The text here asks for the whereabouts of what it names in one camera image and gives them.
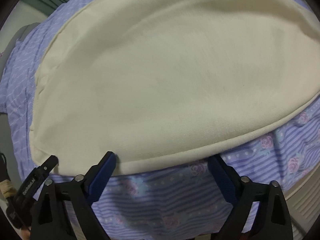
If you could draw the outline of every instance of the beige cushion cover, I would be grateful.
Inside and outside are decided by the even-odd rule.
[[[32,158],[114,175],[202,159],[286,123],[320,91],[320,24],[293,0],[94,0],[36,72]]]

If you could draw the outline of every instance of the bolt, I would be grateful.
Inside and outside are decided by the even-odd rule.
[[[278,181],[276,181],[276,180],[273,180],[273,181],[271,182],[271,184],[272,184],[274,187],[279,187],[279,183],[278,183]]]
[[[77,175],[77,176],[75,176],[75,181],[81,181],[81,180],[83,180],[84,179],[84,176],[83,175]]]
[[[53,182],[52,179],[47,179],[44,184],[45,184],[46,186],[49,186],[49,185],[52,184],[52,182]]]
[[[248,183],[250,181],[250,179],[247,176],[242,176],[241,181],[244,183]]]

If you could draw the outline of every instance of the purple striped fabric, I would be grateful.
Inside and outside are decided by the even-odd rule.
[[[92,0],[70,0],[18,42],[0,82],[0,111],[7,112],[22,179],[35,167],[29,149],[34,73],[61,26]],[[277,180],[288,190],[320,161],[320,99],[275,131],[222,154],[240,175]],[[69,177],[51,175],[55,182]],[[112,177],[93,210],[110,237],[119,240],[189,239],[217,232],[231,211],[206,160],[161,171]],[[252,225],[254,205],[244,231]]]

